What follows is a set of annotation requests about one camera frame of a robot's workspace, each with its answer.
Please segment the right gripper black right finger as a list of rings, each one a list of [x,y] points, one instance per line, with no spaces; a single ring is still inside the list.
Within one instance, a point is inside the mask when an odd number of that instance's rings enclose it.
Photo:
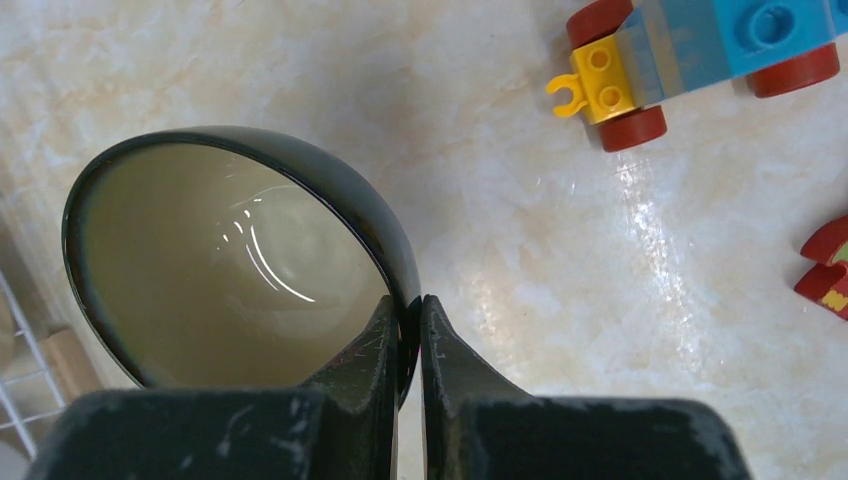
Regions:
[[[429,479],[748,479],[724,419],[685,399],[534,396],[420,312]]]

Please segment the dark bowl cream inside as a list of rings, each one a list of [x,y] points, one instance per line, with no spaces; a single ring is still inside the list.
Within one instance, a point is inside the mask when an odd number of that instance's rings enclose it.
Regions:
[[[408,396],[412,247],[375,188],[315,145],[244,126],[121,141],[74,181],[61,237],[87,327],[139,386],[298,384],[388,298]]]

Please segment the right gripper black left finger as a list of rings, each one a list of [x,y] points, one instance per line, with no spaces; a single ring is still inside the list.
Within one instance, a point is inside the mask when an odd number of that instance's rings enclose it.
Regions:
[[[30,479],[392,479],[398,314],[294,387],[104,390],[75,400]]]

